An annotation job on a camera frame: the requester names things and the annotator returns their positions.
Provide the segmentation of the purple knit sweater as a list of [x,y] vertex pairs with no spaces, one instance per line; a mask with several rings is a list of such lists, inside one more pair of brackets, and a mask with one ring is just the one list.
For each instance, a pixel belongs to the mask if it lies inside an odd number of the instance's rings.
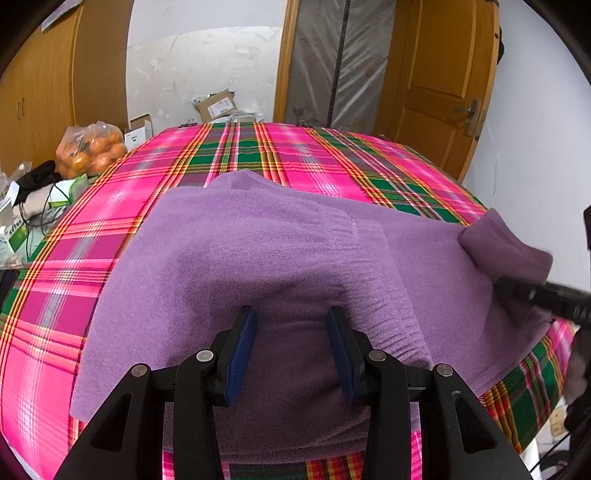
[[473,225],[305,193],[242,170],[164,193],[95,308],[71,402],[88,421],[134,364],[179,364],[256,311],[235,404],[215,413],[221,458],[273,464],[363,450],[369,414],[342,394],[333,306],[401,362],[452,365],[476,394],[541,340],[550,317],[499,298],[502,277],[544,282],[551,256],[495,211]]

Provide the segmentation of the green white medicine box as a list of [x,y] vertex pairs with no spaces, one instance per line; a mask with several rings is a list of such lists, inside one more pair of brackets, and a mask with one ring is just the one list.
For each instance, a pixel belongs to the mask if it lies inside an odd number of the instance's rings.
[[2,225],[0,233],[0,258],[2,263],[22,260],[26,255],[29,229],[21,217],[17,216],[10,225]]

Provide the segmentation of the black folded cloth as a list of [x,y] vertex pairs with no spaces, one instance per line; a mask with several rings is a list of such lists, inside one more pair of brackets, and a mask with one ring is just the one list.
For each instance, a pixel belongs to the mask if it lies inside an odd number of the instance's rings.
[[61,180],[62,176],[56,170],[55,161],[43,162],[16,181],[19,190],[14,205],[23,203],[31,193]]

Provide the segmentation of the wooden door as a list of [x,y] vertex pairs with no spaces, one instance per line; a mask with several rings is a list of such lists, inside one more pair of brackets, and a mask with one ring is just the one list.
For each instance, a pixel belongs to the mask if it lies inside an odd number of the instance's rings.
[[500,37],[495,1],[398,2],[375,135],[463,181],[488,112]]

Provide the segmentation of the bag of oranges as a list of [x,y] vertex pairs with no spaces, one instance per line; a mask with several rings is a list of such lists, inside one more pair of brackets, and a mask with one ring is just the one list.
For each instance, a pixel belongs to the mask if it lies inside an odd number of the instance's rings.
[[56,170],[63,179],[101,175],[127,148],[122,132],[102,121],[68,127],[56,149]]

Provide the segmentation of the plastic covered doorway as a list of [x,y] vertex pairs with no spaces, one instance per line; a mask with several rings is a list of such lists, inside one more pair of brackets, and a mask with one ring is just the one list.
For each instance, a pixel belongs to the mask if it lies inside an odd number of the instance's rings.
[[394,0],[301,1],[284,121],[370,134],[394,32]]

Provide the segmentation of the cardboard box with label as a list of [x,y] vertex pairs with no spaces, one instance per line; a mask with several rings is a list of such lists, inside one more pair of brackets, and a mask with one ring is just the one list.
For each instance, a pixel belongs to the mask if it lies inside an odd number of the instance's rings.
[[192,100],[202,123],[228,116],[236,110],[235,95],[228,89]]

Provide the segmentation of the wooden wardrobe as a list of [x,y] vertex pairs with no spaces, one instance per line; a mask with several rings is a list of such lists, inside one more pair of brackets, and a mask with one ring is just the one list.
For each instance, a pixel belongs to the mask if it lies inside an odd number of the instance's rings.
[[83,1],[24,42],[1,77],[2,171],[53,159],[70,126],[126,127],[132,7],[131,1]]

